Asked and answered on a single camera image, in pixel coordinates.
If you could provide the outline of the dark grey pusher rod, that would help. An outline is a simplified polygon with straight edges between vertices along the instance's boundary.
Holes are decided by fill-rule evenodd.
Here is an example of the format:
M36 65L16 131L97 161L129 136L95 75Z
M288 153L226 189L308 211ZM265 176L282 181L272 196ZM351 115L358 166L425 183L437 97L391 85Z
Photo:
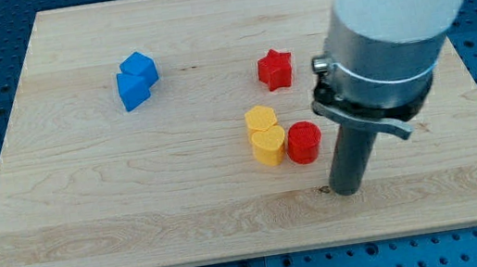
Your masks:
M340 126L329 177L335 193L352 196L359 190L375 139L376 133Z

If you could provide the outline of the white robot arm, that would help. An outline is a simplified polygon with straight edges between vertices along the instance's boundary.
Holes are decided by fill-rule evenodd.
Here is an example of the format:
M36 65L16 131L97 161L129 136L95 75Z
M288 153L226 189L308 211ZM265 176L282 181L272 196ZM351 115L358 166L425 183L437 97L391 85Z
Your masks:
M463 1L333 0L323 52L311 61L311 108L340 126L329 177L335 193L359 190L377 134L411 136Z

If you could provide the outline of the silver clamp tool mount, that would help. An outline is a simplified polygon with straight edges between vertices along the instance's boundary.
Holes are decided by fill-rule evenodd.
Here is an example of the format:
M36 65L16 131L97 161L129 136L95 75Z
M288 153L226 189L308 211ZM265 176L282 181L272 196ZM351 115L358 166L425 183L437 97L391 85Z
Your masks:
M311 59L318 76L312 110L345 128L407 140L408 123L431 90L446 34L386 42L349 29L333 12L323 54Z

